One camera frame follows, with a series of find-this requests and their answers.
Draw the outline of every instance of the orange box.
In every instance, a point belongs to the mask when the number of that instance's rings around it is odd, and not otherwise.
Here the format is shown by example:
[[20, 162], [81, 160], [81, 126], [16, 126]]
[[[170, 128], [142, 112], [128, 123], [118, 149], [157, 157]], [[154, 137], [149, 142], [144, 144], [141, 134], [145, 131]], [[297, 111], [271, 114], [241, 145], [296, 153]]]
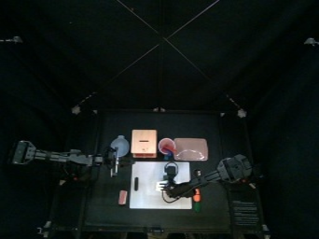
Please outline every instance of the orange box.
[[157, 157], [157, 131], [133, 130], [130, 153], [133, 158]]

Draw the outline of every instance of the light fixture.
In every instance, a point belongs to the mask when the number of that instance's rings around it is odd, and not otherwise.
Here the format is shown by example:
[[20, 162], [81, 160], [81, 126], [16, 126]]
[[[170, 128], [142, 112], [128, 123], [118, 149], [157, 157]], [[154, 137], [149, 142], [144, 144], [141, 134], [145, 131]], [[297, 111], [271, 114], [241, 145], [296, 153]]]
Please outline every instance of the light fixture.
[[315, 44], [319, 44], [319, 42], [315, 41], [313, 38], [308, 38], [308, 39], [305, 40], [304, 44], [312, 44], [312, 46], [313, 46]]

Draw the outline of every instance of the pink tray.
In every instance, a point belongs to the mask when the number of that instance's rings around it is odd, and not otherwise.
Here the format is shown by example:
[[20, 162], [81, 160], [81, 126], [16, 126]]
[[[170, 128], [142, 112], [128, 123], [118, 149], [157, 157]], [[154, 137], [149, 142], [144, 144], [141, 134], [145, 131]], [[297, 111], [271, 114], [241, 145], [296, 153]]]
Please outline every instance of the pink tray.
[[207, 161], [208, 148], [203, 138], [176, 138], [176, 161]]

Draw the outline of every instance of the red object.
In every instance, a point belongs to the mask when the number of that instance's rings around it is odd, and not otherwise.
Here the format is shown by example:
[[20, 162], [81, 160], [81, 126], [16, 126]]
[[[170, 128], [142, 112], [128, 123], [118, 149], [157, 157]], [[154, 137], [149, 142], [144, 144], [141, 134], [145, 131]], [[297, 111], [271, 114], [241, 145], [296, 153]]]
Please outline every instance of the red object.
[[172, 146], [169, 146], [168, 144], [165, 144], [162, 146], [162, 149], [168, 149], [170, 152], [176, 152], [176, 149]]
[[125, 205], [126, 190], [120, 190], [118, 205]]
[[200, 202], [200, 191], [199, 191], [199, 189], [195, 189], [195, 195], [193, 195], [193, 201], [195, 202]]

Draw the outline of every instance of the cup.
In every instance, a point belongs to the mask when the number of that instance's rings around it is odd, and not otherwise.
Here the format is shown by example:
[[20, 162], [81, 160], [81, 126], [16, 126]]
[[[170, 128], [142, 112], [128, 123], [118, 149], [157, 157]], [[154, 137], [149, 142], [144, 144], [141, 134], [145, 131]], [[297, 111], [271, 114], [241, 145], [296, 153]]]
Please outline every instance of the cup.
[[176, 144], [174, 141], [170, 138], [162, 138], [158, 141], [158, 152], [164, 155], [169, 153], [169, 151], [174, 153], [176, 150]]

